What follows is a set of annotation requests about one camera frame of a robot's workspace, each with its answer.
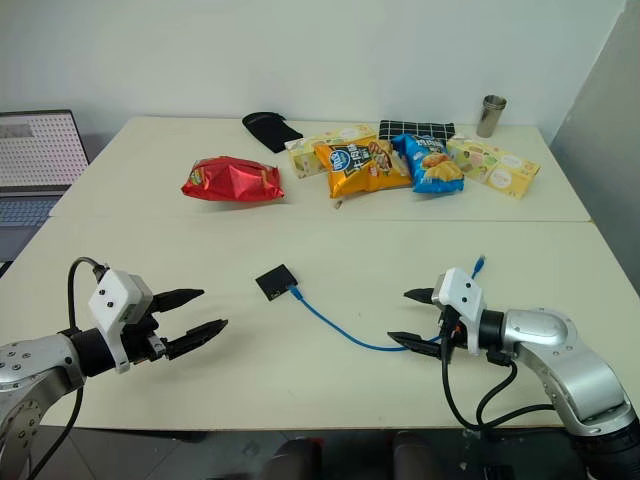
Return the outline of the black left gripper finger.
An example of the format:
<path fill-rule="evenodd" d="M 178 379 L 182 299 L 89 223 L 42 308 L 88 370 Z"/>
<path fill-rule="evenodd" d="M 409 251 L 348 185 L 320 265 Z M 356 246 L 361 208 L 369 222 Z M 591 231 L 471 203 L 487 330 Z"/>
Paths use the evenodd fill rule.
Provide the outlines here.
<path fill-rule="evenodd" d="M 175 289 L 155 294 L 152 299 L 152 312 L 164 313 L 177 309 L 205 293 L 202 289 Z"/>
<path fill-rule="evenodd" d="M 188 330 L 183 336 L 175 340 L 165 341 L 165 357 L 168 360 L 174 360 L 200 348 L 217 336 L 227 325 L 228 321 L 226 319 L 206 322 Z"/>

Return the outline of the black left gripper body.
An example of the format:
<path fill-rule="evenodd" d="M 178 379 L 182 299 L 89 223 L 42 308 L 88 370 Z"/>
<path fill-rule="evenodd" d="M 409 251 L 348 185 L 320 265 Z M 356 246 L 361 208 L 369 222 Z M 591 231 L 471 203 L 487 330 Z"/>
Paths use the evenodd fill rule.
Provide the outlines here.
<path fill-rule="evenodd" d="M 140 318 L 123 328 L 121 340 L 130 363 L 153 362 L 166 354 L 165 342 L 155 333 L 159 324 L 152 316 L 162 311 L 164 300 L 165 295 L 154 295 Z"/>

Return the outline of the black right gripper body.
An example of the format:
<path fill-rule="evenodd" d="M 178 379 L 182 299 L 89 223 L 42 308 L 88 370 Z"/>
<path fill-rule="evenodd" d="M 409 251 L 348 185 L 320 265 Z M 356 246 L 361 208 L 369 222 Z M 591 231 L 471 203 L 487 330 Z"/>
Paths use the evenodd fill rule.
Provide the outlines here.
<path fill-rule="evenodd" d="M 451 306 L 441 308 L 439 316 L 440 349 L 438 359 L 450 361 L 456 348 L 468 349 L 467 328 L 461 315 Z"/>

